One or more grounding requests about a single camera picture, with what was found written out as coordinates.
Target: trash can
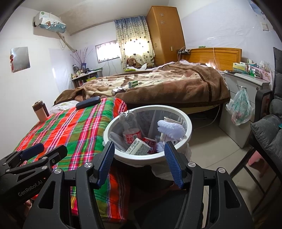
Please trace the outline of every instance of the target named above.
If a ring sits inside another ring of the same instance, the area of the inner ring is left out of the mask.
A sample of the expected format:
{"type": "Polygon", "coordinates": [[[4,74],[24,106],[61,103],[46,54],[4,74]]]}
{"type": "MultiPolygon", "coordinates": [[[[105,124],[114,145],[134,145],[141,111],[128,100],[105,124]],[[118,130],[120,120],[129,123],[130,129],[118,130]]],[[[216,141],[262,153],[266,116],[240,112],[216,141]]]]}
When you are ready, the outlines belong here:
{"type": "MultiPolygon", "coordinates": [[[[176,145],[175,148],[178,152],[186,153],[187,147],[189,147],[188,142],[191,138],[192,132],[192,123],[189,117],[181,110],[174,107],[164,106],[164,105],[149,105],[133,109],[136,114],[136,119],[141,127],[141,131],[145,137],[154,139],[155,135],[158,132],[157,122],[163,120],[164,117],[168,117],[175,121],[182,123],[186,133],[185,137],[181,139],[176,145]]],[[[106,127],[103,133],[103,139],[105,144],[109,141],[110,133],[114,132],[119,136],[122,136],[123,127],[119,122],[119,116],[113,119],[109,125],[106,127]]],[[[151,165],[166,160],[164,151],[160,153],[155,153],[151,155],[130,155],[123,153],[120,150],[115,149],[114,154],[115,159],[134,166],[141,167],[145,165],[151,165]]]]}

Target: brown blanket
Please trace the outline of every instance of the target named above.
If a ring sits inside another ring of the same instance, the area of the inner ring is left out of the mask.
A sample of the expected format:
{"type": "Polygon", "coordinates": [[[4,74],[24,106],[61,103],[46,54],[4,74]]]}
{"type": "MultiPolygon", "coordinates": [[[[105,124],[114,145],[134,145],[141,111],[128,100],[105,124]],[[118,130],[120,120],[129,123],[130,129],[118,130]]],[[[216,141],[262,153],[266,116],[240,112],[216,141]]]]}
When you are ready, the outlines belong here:
{"type": "Polygon", "coordinates": [[[177,62],[154,71],[128,72],[91,80],[79,88],[62,92],[55,104],[94,96],[112,97],[111,91],[117,87],[127,88],[125,93],[118,93],[117,98],[127,105],[138,106],[208,106],[226,102],[230,97],[224,79],[213,68],[177,62]],[[128,89],[128,82],[133,80],[138,80],[138,86],[128,89]]]}

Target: air conditioner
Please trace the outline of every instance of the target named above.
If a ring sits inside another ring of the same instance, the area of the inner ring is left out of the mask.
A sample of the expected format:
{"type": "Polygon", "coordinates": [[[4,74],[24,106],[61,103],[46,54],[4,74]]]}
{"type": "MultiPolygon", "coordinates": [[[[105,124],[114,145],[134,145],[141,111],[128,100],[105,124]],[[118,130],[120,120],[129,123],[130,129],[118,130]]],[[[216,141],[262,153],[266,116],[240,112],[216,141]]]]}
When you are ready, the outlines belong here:
{"type": "Polygon", "coordinates": [[[59,17],[44,11],[35,16],[33,26],[59,33],[64,33],[67,29],[67,25],[59,17]]]}

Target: pink stool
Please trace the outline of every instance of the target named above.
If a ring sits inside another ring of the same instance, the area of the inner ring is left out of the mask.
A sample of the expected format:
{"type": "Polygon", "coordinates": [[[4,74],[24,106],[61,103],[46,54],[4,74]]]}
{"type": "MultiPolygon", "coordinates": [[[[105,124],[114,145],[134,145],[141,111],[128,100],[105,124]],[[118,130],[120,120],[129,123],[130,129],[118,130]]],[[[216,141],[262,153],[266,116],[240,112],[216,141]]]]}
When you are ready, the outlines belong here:
{"type": "Polygon", "coordinates": [[[260,175],[259,175],[259,177],[262,177],[265,174],[265,172],[267,171],[267,169],[269,168],[269,165],[265,161],[265,159],[259,154],[258,151],[255,151],[254,154],[251,156],[251,158],[248,161],[248,166],[251,166],[253,163],[258,162],[260,159],[263,159],[264,161],[264,166],[260,170],[260,175]]]}

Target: metal screw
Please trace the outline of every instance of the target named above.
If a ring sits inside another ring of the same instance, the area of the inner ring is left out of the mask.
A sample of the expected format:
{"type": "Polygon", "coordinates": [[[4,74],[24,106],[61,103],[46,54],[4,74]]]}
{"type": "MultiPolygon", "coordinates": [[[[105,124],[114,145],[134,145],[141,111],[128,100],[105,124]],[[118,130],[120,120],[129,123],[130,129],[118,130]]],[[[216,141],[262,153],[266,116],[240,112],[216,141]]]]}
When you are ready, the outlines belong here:
{"type": "Polygon", "coordinates": [[[92,163],[91,162],[86,162],[85,164],[84,164],[84,167],[85,168],[90,168],[92,166],[92,163]]]}
{"type": "Polygon", "coordinates": [[[225,173],[225,169],[224,169],[224,168],[219,168],[218,171],[219,171],[220,173],[225,173]]]}
{"type": "Polygon", "coordinates": [[[54,173],[59,174],[59,173],[61,173],[61,171],[62,171],[61,169],[55,169],[54,173]]]}
{"type": "Polygon", "coordinates": [[[190,162],[188,162],[188,166],[189,166],[189,167],[195,167],[196,164],[195,164],[194,162],[190,161],[190,162]]]}

